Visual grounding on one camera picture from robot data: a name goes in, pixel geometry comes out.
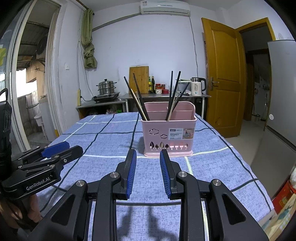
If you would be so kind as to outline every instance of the refrigerator door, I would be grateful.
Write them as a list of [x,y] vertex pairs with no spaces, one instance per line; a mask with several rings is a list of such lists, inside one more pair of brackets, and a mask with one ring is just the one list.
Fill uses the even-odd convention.
[[268,42],[271,59],[271,103],[267,125],[296,145],[296,42]]
[[273,198],[285,184],[296,164],[296,148],[267,127],[251,169]]

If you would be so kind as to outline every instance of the pink basket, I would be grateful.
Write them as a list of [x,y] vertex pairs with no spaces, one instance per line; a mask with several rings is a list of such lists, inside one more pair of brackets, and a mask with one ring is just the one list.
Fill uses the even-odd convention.
[[192,155],[194,129],[197,118],[195,106],[190,102],[179,102],[165,121],[168,102],[148,102],[145,107],[150,121],[142,121],[144,137],[144,155],[157,157],[162,149],[169,156]]

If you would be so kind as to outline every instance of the silver bolt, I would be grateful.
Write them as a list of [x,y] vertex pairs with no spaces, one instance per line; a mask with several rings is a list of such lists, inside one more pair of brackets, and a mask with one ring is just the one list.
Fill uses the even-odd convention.
[[84,184],[85,184],[85,181],[83,181],[83,180],[79,180],[76,182],[76,186],[78,186],[78,187],[82,187]]
[[110,177],[112,177],[112,178],[117,178],[118,176],[119,176],[119,173],[118,172],[112,172],[110,174]]
[[215,186],[220,186],[220,185],[221,185],[221,181],[218,180],[218,179],[215,179],[215,180],[213,180],[213,184],[214,184]]
[[187,177],[187,172],[181,171],[178,174],[180,177]]

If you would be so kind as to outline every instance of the kettle handle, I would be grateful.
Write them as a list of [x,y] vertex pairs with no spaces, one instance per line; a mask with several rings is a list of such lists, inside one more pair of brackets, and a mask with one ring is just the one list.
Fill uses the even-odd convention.
[[201,79],[202,79],[201,81],[203,81],[203,82],[205,83],[205,87],[204,87],[204,89],[202,89],[202,92],[203,92],[203,91],[205,91],[206,88],[207,88],[207,81],[206,81],[205,78],[201,78]]

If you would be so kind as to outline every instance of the wooden cutting board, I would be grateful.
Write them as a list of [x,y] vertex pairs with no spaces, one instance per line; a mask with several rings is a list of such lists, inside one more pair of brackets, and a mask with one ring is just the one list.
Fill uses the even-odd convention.
[[149,66],[130,67],[128,83],[135,93],[137,91],[137,86],[133,79],[133,73],[135,73],[141,94],[148,94]]

